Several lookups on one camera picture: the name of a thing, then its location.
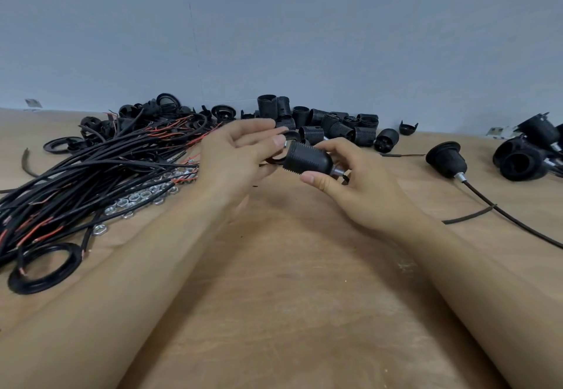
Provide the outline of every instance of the silver nut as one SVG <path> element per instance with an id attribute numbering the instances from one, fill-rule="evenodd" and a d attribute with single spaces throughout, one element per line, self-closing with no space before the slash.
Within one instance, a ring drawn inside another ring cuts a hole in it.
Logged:
<path id="1" fill-rule="evenodd" d="M 92 234 L 93 236 L 100 236 L 107 231 L 108 231 L 108 226 L 106 226 L 105 224 L 97 224 L 96 226 L 94 226 L 94 229 L 92 230 Z"/>

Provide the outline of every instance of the table surface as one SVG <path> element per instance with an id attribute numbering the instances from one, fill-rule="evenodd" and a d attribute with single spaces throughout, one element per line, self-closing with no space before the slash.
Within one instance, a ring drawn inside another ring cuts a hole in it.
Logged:
<path id="1" fill-rule="evenodd" d="M 29 180 L 65 155 L 42 145 L 78 135 L 79 112 L 0 109 L 0 189 Z M 416 132 L 397 153 L 462 145 L 471 183 L 533 228 L 563 239 L 563 180 L 511 183 L 491 163 L 500 141 Z M 384 160 L 426 213 L 450 219 L 482 209 L 464 186 L 424 158 Z M 0 329 L 58 296 L 178 200 L 117 219 L 84 264 L 60 285 L 19 296 L 0 272 Z M 563 251 L 488 213 L 449 226 L 529 284 L 563 300 Z M 46 257 L 46 271 L 58 257 Z M 137 355 L 121 388 L 504 388 L 479 345 L 404 252 L 356 229 L 322 193 L 278 170 L 252 189 L 249 206 L 209 245 Z"/>

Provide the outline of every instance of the blue-gray wall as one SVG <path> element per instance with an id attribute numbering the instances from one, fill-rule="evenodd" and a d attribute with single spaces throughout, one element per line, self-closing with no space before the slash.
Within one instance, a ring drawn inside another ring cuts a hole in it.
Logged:
<path id="1" fill-rule="evenodd" d="M 482 134 L 563 122 L 563 0 L 1 0 L 0 106 L 375 112 Z"/>

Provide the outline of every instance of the person's right hand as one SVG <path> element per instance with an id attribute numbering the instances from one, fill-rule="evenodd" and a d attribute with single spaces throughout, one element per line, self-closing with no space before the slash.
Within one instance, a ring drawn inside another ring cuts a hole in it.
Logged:
<path id="1" fill-rule="evenodd" d="M 382 165 L 378 153 L 362 150 L 344 138 L 320 142 L 315 146 L 330 153 L 335 163 L 351 171 L 348 186 L 327 174 L 306 171 L 301 181 L 325 192 L 356 223 L 392 235 L 401 230 L 417 208 L 406 197 L 395 177 Z"/>

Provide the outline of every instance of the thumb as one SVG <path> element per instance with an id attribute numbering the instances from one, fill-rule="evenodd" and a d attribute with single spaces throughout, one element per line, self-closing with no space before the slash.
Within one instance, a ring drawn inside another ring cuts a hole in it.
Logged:
<path id="1" fill-rule="evenodd" d="M 254 153 L 255 162 L 260 162 L 277 155 L 282 151 L 285 144 L 285 136 L 278 134 L 277 136 L 268 137 L 252 146 L 247 146 Z"/>
<path id="2" fill-rule="evenodd" d="M 342 186 L 330 175 L 321 172 L 306 171 L 301 174 L 299 179 L 308 185 L 316 187 L 321 192 L 325 192 L 336 202 L 339 202 L 344 195 L 349 193 L 348 188 Z"/>

